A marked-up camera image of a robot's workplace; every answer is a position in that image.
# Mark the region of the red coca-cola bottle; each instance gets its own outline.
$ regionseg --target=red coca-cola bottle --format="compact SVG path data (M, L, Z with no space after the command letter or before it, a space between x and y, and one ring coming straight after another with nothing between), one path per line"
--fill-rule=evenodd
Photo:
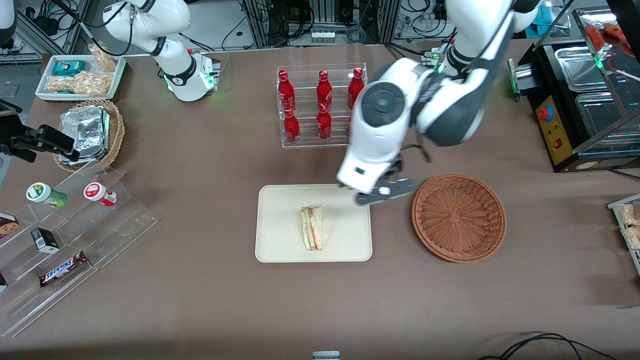
M280 102L282 106L290 108L295 111L296 109L296 94L293 91L293 84L289 81L289 74L286 70L280 70L278 72L278 94L280 96Z
M320 70L318 74L320 82L316 88L316 94L318 96L318 104L326 104L326 107L331 109L332 102L332 88L329 83L329 73L327 70Z
M300 143L300 123L293 115L293 109L284 110L284 133L288 143Z
M320 140L329 140L331 138L331 115L329 115L329 107L326 104L318 104L316 122L318 125L318 138Z
M353 103L356 101L358 94L364 89L364 81L362 81L362 68L357 67L353 69L353 78L349 83L349 99L347 100L347 106L349 109L353 107Z

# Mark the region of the red emergency stop button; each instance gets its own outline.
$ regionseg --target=red emergency stop button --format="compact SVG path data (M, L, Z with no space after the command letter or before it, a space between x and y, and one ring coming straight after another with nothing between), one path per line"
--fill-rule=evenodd
M544 122L550 122L554 118L554 109L547 105L544 108L538 110L538 119Z

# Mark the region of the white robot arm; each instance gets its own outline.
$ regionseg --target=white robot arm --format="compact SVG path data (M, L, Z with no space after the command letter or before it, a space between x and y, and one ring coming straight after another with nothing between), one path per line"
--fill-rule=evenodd
M77 18L62 0L52 1ZM169 89L178 99L195 101L215 88L212 60L201 54L189 54L177 36L191 25L191 13L183 0L118 2L107 6L102 18L113 37L130 42L154 57ZM95 40L85 24L76 20Z
M0 0L0 45L11 40L16 27L15 0Z
M337 175L342 184L359 191L357 204L414 191L410 179L388 180L401 168L399 153L409 127L438 146L458 145L475 133L518 22L514 17L531 17L539 5L538 0L518 2L448 0L447 14L458 35L443 72L402 58L382 69L360 93L352 109L350 144Z

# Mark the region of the wicker basket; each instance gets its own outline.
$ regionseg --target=wicker basket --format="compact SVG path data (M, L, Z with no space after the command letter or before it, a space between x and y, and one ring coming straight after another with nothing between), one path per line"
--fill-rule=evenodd
M102 105L109 112L109 153L100 160L100 165L103 168L107 168L116 160L120 152L120 146L122 146L122 139L124 138L124 122L118 108L109 100L87 100L75 105L73 109L89 105ZM58 126L58 130L62 130L62 123ZM60 168L70 172L76 172L84 165L65 166L60 162L57 154L53 155L53 160Z
M425 181L413 199L412 220L422 243L455 263L488 258L506 232L500 199L480 180L463 174Z

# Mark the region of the table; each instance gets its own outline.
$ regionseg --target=table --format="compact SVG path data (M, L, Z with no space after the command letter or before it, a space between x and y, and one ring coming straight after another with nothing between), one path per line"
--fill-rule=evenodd
M512 41L508 56L519 59L530 43ZM346 360L477 359L523 332L554 331L637 359L640 281L606 204L638 186L610 172L553 174L532 111L510 98L504 71L477 134L457 147L428 145L429 165L406 151L404 172L417 182L461 172L489 185L508 223L496 254L471 265L432 255L404 197L372 206L365 263L255 259L259 190L334 183L345 151L281 148L276 67L366 61L373 74L393 56L364 45L233 53L220 91L193 103L166 90L152 58L129 58L114 167L160 222L16 338L1 338L2 358L310 359L337 349ZM68 108L36 100L29 124L56 124ZM16 211L28 184L67 175L50 154L15 160L0 206ZM527 351L571 354L556 343Z

